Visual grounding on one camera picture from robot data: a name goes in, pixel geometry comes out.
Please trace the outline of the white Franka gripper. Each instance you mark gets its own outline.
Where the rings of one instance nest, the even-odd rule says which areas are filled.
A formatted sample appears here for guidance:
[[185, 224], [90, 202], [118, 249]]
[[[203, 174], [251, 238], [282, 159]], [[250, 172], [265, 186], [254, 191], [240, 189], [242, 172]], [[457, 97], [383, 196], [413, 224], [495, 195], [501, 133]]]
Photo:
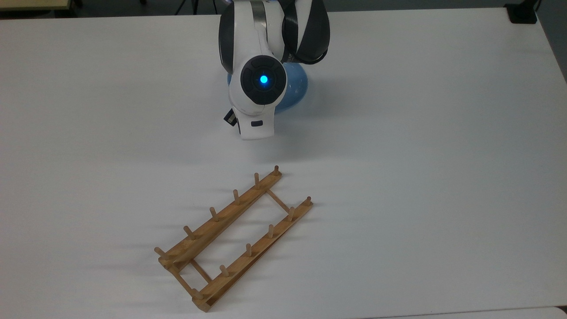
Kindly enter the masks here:
[[266, 139], [275, 134], [275, 107], [256, 105], [249, 109], [230, 109], [223, 118], [231, 126], [239, 128], [241, 139]]

